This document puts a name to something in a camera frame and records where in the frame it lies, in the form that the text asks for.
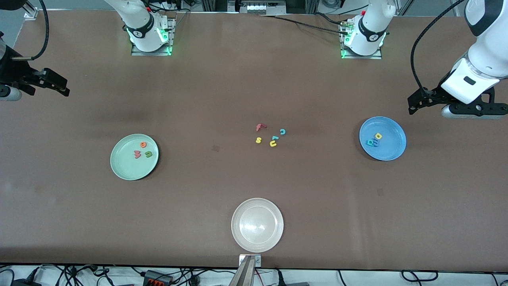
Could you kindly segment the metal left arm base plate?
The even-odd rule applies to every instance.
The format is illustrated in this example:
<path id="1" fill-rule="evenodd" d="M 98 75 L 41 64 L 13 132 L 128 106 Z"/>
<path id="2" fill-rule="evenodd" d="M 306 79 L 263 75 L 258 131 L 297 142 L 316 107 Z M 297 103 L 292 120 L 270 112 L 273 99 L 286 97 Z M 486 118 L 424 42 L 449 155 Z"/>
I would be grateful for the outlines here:
<path id="1" fill-rule="evenodd" d="M 387 33 L 386 31 L 374 33 L 363 29 L 361 18 L 362 15 L 356 15 L 339 25 L 339 31 L 345 32 L 344 35 L 340 35 L 341 58 L 381 59 L 381 47 Z"/>

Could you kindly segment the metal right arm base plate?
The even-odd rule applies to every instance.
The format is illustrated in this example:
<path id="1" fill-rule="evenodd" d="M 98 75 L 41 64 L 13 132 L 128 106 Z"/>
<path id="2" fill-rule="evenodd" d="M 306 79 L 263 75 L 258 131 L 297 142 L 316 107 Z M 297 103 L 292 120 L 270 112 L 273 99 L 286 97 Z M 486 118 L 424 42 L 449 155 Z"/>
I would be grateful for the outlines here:
<path id="1" fill-rule="evenodd" d="M 170 56 L 175 36 L 175 18 L 157 18 L 150 29 L 127 28 L 132 43 L 132 56 Z"/>

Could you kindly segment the green round plate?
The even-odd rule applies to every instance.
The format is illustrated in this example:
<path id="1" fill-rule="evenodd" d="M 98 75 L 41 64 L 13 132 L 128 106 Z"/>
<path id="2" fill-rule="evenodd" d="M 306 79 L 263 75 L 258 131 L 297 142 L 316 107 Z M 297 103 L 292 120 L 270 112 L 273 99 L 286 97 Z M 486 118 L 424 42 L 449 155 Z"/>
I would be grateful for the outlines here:
<path id="1" fill-rule="evenodd" d="M 140 143 L 147 142 L 147 147 L 142 149 Z M 134 151 L 141 151 L 141 157 L 135 159 Z M 145 157 L 145 152 L 151 151 L 153 156 Z M 110 155 L 110 166 L 116 176 L 123 180 L 139 180 L 148 176 L 157 166 L 159 160 L 159 148 L 156 141 L 145 134 L 131 134 L 122 138 Z"/>

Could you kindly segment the beige round plate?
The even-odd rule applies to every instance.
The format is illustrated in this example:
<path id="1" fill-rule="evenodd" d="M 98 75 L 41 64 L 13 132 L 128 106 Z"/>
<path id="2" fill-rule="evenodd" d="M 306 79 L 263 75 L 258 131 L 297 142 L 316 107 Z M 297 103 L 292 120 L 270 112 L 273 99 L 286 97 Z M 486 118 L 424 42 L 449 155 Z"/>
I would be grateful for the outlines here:
<path id="1" fill-rule="evenodd" d="M 251 198 L 236 208 L 231 219 L 236 243 L 248 252 L 262 253 L 274 248 L 284 232 L 281 210 L 272 201 Z"/>

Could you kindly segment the aluminium rack frame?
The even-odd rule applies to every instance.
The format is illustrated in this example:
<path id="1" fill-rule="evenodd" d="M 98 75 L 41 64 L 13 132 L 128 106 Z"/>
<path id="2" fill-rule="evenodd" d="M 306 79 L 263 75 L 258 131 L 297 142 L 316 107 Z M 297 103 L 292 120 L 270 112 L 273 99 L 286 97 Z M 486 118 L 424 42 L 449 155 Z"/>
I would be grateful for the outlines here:
<path id="1" fill-rule="evenodd" d="M 320 0 L 201 0 L 206 12 L 245 13 L 247 4 L 267 5 L 265 15 L 313 14 L 318 10 Z"/>

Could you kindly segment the black power strip red switches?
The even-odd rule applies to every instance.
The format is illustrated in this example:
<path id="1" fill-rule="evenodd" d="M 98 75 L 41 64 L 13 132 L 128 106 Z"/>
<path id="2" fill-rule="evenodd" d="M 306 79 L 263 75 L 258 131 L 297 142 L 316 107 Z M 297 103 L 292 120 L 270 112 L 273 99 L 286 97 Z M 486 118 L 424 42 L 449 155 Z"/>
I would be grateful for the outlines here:
<path id="1" fill-rule="evenodd" d="M 173 281 L 172 275 L 152 270 L 141 272 L 141 276 L 144 279 L 143 286 L 170 286 Z"/>

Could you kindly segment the blue round plate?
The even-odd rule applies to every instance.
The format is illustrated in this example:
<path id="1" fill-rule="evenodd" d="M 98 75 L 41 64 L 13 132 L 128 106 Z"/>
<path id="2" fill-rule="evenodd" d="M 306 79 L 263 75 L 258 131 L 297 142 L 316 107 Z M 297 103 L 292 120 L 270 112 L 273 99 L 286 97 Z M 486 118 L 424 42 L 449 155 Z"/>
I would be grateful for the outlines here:
<path id="1" fill-rule="evenodd" d="M 383 137 L 379 146 L 366 145 L 368 139 L 376 139 L 375 134 Z M 401 125 L 386 116 L 374 116 L 367 119 L 360 127 L 359 142 L 362 149 L 372 158 L 379 161 L 392 161 L 399 158 L 405 151 L 407 139 Z"/>

